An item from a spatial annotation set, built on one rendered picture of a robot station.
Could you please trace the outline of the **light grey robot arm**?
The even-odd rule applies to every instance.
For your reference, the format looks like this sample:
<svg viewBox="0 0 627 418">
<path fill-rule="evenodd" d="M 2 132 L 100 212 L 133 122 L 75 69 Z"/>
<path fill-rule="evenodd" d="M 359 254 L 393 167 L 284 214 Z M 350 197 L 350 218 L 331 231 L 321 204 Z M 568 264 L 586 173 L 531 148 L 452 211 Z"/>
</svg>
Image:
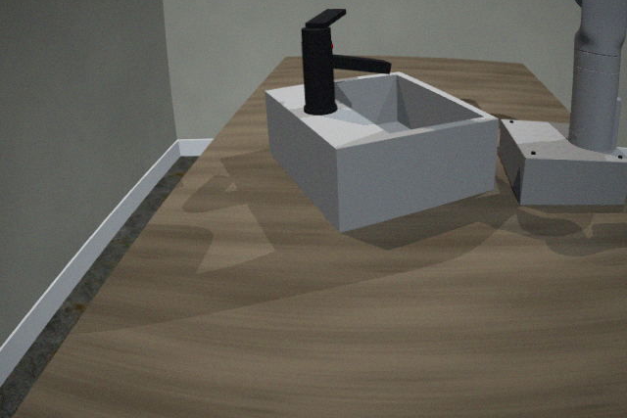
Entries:
<svg viewBox="0 0 627 418">
<path fill-rule="evenodd" d="M 574 36 L 568 141 L 579 148 L 615 150 L 621 99 L 621 48 L 627 30 L 627 0 L 575 0 L 582 8 Z"/>
</svg>

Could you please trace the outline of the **grey rectangular sink basin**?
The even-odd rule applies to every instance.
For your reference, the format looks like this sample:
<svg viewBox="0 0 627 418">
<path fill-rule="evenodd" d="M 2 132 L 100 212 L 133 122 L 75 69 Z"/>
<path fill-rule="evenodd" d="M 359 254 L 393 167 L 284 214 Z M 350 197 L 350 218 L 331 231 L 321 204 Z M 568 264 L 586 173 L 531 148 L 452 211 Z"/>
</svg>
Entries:
<svg viewBox="0 0 627 418">
<path fill-rule="evenodd" d="M 304 84 L 265 105 L 270 154 L 339 233 L 494 190 L 498 118 L 399 71 L 334 90 L 329 115 Z"/>
</svg>

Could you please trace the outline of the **black mixer tap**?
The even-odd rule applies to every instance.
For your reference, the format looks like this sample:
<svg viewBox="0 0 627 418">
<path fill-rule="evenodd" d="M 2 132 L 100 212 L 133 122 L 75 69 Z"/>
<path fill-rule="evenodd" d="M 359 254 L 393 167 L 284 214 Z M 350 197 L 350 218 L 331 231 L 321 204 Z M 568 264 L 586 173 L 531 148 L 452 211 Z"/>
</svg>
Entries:
<svg viewBox="0 0 627 418">
<path fill-rule="evenodd" d="M 384 60 L 333 55 L 330 25 L 346 15 L 346 9 L 327 9 L 302 28 L 302 57 L 305 88 L 304 112 L 323 116 L 337 111 L 334 71 L 357 70 L 390 74 L 391 63 Z"/>
</svg>

